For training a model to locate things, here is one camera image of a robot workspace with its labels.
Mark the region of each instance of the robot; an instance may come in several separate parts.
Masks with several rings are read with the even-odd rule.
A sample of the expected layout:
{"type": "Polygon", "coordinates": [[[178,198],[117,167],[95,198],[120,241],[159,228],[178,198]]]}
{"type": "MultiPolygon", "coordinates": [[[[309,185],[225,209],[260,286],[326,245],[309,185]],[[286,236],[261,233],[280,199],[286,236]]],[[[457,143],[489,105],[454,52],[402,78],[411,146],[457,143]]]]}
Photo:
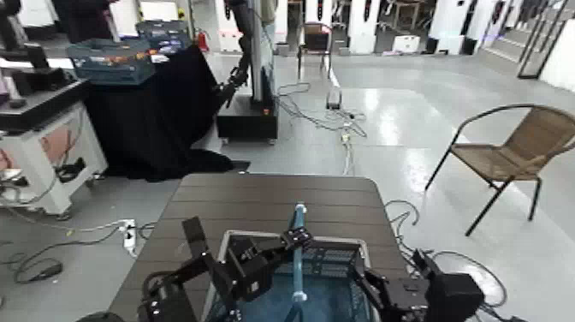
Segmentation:
{"type": "MultiPolygon", "coordinates": [[[[182,223],[192,258],[176,271],[150,274],[142,285],[139,322],[196,322],[183,284],[208,272],[228,315],[222,321],[247,320],[238,301],[253,301],[270,290],[272,274],[281,264],[293,260],[297,249],[305,251],[313,236],[305,227],[286,230],[277,238],[255,242],[251,238],[230,246],[226,260],[216,261],[207,247],[197,217],[182,223]]],[[[464,322],[483,304],[485,296],[473,278],[465,273],[443,273],[424,252],[412,257],[424,278],[387,279],[363,265],[350,261],[350,277],[378,311],[382,322],[464,322]]],[[[96,313],[78,322],[122,322],[113,313],[96,313]]]]}

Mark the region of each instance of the chair backrest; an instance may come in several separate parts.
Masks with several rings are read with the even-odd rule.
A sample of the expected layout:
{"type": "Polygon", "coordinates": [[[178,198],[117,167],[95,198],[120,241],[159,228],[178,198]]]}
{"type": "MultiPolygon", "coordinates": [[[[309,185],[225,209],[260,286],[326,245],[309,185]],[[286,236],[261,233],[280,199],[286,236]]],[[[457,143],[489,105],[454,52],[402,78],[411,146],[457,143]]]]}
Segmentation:
{"type": "Polygon", "coordinates": [[[538,156],[548,156],[539,164],[545,165],[554,152],[573,148],[568,145],[575,136],[575,117],[571,114],[547,106],[533,106],[519,126],[503,145],[521,159],[530,160],[538,156]]]}
{"type": "Polygon", "coordinates": [[[305,48],[308,51],[331,52],[332,29],[321,22],[307,22],[301,26],[305,48]]]}

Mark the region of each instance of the black tablecloth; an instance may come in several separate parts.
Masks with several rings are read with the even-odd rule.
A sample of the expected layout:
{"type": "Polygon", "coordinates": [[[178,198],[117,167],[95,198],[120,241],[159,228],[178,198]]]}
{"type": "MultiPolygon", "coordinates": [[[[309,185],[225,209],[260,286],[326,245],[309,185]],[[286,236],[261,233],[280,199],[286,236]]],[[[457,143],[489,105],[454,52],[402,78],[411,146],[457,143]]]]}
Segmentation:
{"type": "Polygon", "coordinates": [[[106,174],[155,182],[231,170],[229,158],[190,149],[220,108],[216,79],[199,48],[170,56],[156,70],[139,86],[92,85],[85,104],[108,160],[106,174]]]}

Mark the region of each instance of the power strip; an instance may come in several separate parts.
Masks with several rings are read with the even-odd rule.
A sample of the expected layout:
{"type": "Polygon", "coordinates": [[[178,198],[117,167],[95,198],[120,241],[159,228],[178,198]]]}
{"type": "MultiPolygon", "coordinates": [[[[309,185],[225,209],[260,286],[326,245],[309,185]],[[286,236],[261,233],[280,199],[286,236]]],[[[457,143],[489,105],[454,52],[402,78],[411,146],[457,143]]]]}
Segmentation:
{"type": "Polygon", "coordinates": [[[120,231],[124,234],[124,249],[130,256],[136,258],[136,220],[124,219],[124,225],[120,227],[120,231]]]}

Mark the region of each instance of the staircase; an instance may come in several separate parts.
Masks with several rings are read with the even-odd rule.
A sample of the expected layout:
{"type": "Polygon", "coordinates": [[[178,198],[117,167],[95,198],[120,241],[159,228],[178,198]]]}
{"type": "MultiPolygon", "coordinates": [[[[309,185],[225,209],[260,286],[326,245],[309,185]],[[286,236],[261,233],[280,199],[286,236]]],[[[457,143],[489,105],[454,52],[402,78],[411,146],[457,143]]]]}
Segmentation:
{"type": "MultiPolygon", "coordinates": [[[[569,1],[560,14],[560,18],[555,25],[552,33],[549,33],[553,20],[558,14],[559,10],[547,7],[544,11],[542,20],[545,21],[539,39],[536,42],[536,49],[533,51],[530,61],[525,70],[535,69],[541,66],[542,61],[547,56],[551,45],[555,38],[558,36],[560,27],[565,20],[569,20],[575,14],[575,0],[569,1]],[[549,39],[543,51],[539,51],[545,38],[549,35],[549,39]]],[[[495,69],[502,74],[517,76],[519,68],[519,58],[521,52],[525,48],[533,28],[536,26],[536,18],[531,19],[527,23],[526,30],[512,29],[507,31],[504,35],[500,36],[490,47],[480,48],[476,56],[483,64],[495,69]]]]}

